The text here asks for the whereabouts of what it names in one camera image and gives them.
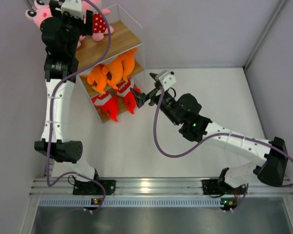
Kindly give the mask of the red shark plush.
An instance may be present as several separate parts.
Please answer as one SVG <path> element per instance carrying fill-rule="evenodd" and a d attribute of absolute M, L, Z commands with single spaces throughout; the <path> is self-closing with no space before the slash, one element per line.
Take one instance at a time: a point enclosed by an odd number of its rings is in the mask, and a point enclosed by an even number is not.
<path fill-rule="evenodd" d="M 138 93 L 141 92 L 141 90 L 134 84 L 134 79 L 128 78 L 128 81 L 120 82 L 119 84 L 117 84 L 117 88 L 118 89 L 116 90 L 116 95 L 124 99 L 126 109 L 131 114 L 134 114 L 134 110 L 137 107 L 137 104 L 131 89 L 137 91 Z"/>
<path fill-rule="evenodd" d="M 96 108 L 101 109 L 111 120 L 115 122 L 118 121 L 118 97 L 113 96 L 109 91 L 106 91 L 104 94 L 92 97 L 91 101 Z"/>

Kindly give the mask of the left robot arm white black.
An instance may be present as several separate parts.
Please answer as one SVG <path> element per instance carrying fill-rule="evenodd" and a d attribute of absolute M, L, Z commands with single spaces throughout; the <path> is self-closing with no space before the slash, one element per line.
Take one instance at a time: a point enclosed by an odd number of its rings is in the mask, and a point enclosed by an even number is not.
<path fill-rule="evenodd" d="M 71 140 L 68 129 L 71 95 L 79 65 L 77 46 L 81 36 L 93 34 L 93 12 L 85 9 L 81 0 L 52 0 L 49 8 L 51 16 L 40 23 L 46 46 L 46 117 L 41 139 L 34 143 L 34 148 L 48 160 L 67 164 L 72 174 L 85 181 L 85 191 L 95 195 L 101 188 L 97 170 L 82 159 L 83 144 Z"/>

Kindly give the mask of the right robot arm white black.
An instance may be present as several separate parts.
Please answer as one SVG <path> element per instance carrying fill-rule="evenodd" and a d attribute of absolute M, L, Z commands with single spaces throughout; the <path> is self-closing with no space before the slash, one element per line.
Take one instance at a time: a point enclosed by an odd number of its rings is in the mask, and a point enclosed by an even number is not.
<path fill-rule="evenodd" d="M 164 70 L 159 74 L 150 73 L 155 88 L 149 93 L 141 93 L 132 88 L 136 104 L 141 108 L 146 102 L 156 105 L 156 112 L 163 112 L 174 124 L 180 125 L 179 133 L 188 141 L 202 144 L 206 142 L 249 160 L 249 163 L 224 168 L 218 178 L 218 188 L 228 194 L 237 187 L 254 182 L 262 182 L 272 187 L 281 187 L 288 159 L 285 157 L 285 141 L 260 140 L 233 132 L 211 119 L 199 114 L 202 106 L 190 93 L 178 99 L 169 90 L 176 83 L 173 72 Z"/>

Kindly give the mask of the pink frog plush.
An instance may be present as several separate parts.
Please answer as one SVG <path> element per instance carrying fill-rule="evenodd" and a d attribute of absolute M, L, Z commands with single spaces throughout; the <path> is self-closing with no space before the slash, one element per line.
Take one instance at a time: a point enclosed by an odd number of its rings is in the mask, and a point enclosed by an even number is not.
<path fill-rule="evenodd" d="M 110 14 L 109 9 L 101 8 L 101 5 L 102 5 L 101 0 L 91 0 L 90 2 L 96 5 L 101 10 L 104 16 L 107 16 Z M 107 24 L 105 23 L 103 17 L 98 13 L 98 11 L 94 9 L 93 34 L 92 34 L 93 40 L 96 42 L 102 41 L 104 39 L 104 36 L 108 34 L 109 32 L 108 32 Z"/>
<path fill-rule="evenodd" d="M 35 0 L 32 10 L 27 10 L 25 15 L 32 20 L 37 27 L 41 28 L 42 23 L 47 19 L 53 17 L 49 4 L 45 4 L 42 0 Z"/>

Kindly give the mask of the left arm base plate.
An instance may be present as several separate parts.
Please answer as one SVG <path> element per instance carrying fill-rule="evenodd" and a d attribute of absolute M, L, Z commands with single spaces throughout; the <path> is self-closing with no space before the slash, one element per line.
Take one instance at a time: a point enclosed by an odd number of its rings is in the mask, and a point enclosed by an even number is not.
<path fill-rule="evenodd" d="M 116 180 L 100 179 L 99 183 L 105 190 L 106 195 L 112 195 L 116 189 Z M 73 195 L 104 195 L 103 189 L 96 183 L 75 180 Z"/>

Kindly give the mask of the orange shark plush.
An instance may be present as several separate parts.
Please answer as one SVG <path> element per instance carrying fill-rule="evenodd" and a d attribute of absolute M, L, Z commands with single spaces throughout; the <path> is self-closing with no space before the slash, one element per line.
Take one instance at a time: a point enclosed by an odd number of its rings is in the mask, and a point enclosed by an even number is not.
<path fill-rule="evenodd" d="M 129 75 L 133 72 L 135 68 L 135 58 L 134 54 L 139 50 L 138 47 L 135 47 L 131 50 L 128 50 L 124 52 L 125 55 L 127 55 L 127 58 L 122 61 L 123 65 L 123 80 L 125 82 L 128 82 Z"/>
<path fill-rule="evenodd" d="M 81 74 L 81 78 L 85 78 L 87 83 L 91 85 L 92 89 L 100 94 L 106 94 L 105 87 L 107 85 L 107 73 L 104 64 L 98 64 L 92 68 L 89 74 Z"/>
<path fill-rule="evenodd" d="M 117 84 L 121 81 L 123 77 L 123 65 L 122 61 L 127 58 L 127 55 L 120 54 L 112 62 L 106 64 L 102 68 L 102 73 L 107 75 L 111 74 L 111 79 L 107 80 L 107 84 L 114 90 L 118 90 Z"/>

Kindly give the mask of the pink frog plush front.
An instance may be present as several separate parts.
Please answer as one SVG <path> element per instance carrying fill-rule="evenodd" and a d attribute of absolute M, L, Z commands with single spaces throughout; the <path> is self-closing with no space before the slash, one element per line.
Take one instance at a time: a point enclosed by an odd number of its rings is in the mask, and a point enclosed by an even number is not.
<path fill-rule="evenodd" d="M 49 4 L 45 4 L 42 0 L 35 0 L 32 10 L 27 10 L 25 15 L 32 20 L 37 27 L 41 28 L 42 23 L 47 19 L 53 17 Z"/>

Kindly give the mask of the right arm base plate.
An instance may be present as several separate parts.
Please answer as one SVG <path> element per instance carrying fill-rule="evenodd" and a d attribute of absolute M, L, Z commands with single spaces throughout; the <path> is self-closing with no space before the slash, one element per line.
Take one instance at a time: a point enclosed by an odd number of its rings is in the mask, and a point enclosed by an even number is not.
<path fill-rule="evenodd" d="M 233 213 L 241 205 L 248 193 L 248 184 L 233 188 L 226 183 L 219 183 L 217 179 L 202 180 L 203 194 L 211 198 L 220 198 L 224 213 Z"/>

